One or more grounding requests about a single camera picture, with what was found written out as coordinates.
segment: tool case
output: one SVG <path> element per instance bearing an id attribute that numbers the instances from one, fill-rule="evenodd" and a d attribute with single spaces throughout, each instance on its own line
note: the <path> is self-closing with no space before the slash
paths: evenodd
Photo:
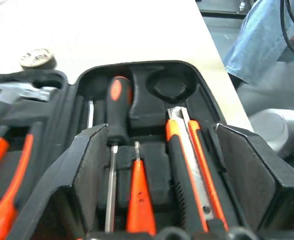
<path id="1" fill-rule="evenodd" d="M 111 159 L 106 97 L 114 76 L 130 81 L 133 96 L 127 116 L 130 141 L 116 155 L 115 232 L 106 233 Z M 260 136 L 226 124 L 192 65 L 155 61 L 99 66 L 84 72 L 75 85 L 54 70 L 0 75 L 0 82 L 15 81 L 58 92 L 49 102 L 21 99 L 0 119 L 0 126 L 13 129 L 0 164 L 0 199 L 17 165 L 11 160 L 22 152 L 22 133 L 33 123 L 42 126 L 36 164 L 23 180 L 32 179 L 32 184 L 23 191 L 24 201 L 15 203 L 19 214 L 6 239 L 294 239 L 294 168 Z M 220 219 L 206 221 L 208 231 L 186 224 L 195 217 L 186 210 L 193 196 L 179 191 L 166 138 L 167 110 L 177 106 L 200 125 L 197 135 L 227 230 Z M 126 232 L 135 141 L 140 142 L 156 235 Z"/>

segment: white table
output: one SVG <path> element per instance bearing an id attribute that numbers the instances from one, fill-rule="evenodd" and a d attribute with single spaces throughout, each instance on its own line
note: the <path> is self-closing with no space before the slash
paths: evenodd
<path id="1" fill-rule="evenodd" d="M 100 65 L 179 60 L 204 77 L 228 124 L 252 131 L 195 0 L 0 0 L 0 73 L 48 48 L 70 84 Z"/>

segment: screwdriver shaft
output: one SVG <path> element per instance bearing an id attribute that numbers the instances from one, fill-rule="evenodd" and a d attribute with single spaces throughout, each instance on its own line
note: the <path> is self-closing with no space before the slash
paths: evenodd
<path id="1" fill-rule="evenodd" d="M 116 154 L 118 152 L 118 145 L 111 146 L 111 160 L 110 171 L 108 178 L 108 193 L 105 219 L 105 232 L 110 233 L 114 231 L 115 226 L 115 205 L 116 205 Z"/>

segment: hammer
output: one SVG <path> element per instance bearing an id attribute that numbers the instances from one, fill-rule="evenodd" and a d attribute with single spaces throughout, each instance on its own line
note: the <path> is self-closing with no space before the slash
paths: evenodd
<path id="1" fill-rule="evenodd" d="M 48 102 L 56 87 L 43 86 L 36 88 L 29 82 L 0 83 L 0 119 L 10 109 L 11 105 L 19 99 L 32 99 Z"/>

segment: person's leg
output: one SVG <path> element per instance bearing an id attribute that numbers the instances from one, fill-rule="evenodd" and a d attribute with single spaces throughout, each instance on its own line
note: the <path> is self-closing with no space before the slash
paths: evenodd
<path id="1" fill-rule="evenodd" d="M 294 1 L 291 3 L 294 14 Z M 285 8 L 288 37 L 294 36 L 294 23 Z M 255 85 L 281 56 L 286 43 L 280 21 L 280 0 L 258 0 L 246 16 L 240 34 L 223 63 L 234 78 Z"/>

